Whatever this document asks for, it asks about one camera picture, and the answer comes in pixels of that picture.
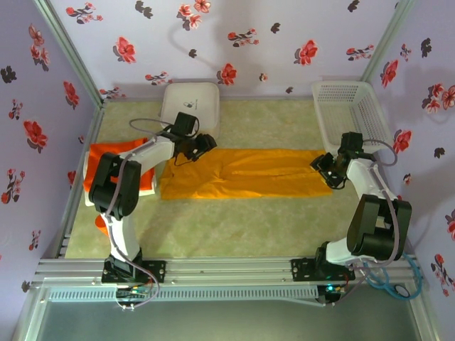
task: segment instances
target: yellow garment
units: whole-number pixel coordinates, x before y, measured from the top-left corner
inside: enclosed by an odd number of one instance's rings
[[[196,162],[167,162],[161,198],[316,197],[332,190],[310,162],[325,151],[215,148]]]

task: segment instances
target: purple wall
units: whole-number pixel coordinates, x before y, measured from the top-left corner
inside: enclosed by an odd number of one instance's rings
[[[398,152],[386,176],[412,205],[408,237],[443,340],[455,338],[454,13],[455,1],[417,1],[373,79]]]
[[[95,106],[32,1],[2,2],[0,45],[0,340],[10,340]]]

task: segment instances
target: orange cloth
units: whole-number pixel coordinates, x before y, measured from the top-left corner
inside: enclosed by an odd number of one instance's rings
[[[148,141],[147,138],[137,139],[134,141],[128,142],[120,142],[118,144],[92,144],[90,145],[90,152],[88,156],[87,162],[87,174],[85,175],[84,179],[84,190],[86,192],[90,191],[90,187],[92,187],[93,179],[95,178],[95,174],[97,172],[98,163],[100,163],[100,159],[102,154],[110,152],[115,154],[120,154],[125,151],[130,151],[136,147],[139,147],[142,144],[145,144]],[[155,170],[152,168],[145,172],[141,177],[141,182],[139,184],[140,190],[151,190],[152,189],[152,179],[155,175]],[[117,182],[116,178],[113,178],[112,181],[114,183]],[[104,220],[101,218],[101,215],[98,215],[95,220],[96,227],[104,234],[107,235],[107,228],[105,225]]]
[[[310,167],[325,151],[215,148],[196,162],[179,156],[161,176],[161,198],[316,197],[332,190]]]

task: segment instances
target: white basket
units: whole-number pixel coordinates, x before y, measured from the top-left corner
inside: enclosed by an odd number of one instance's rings
[[[327,152],[337,154],[341,135],[349,131],[362,133],[363,139],[377,139],[393,144],[375,90],[365,82],[323,81],[312,85],[314,107]],[[387,148],[366,142],[363,149],[374,153]]]

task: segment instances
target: white box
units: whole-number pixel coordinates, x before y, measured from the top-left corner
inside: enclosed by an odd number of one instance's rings
[[[174,123],[178,112],[199,119],[199,133],[220,135],[220,90],[213,83],[173,83],[166,87],[161,119]]]

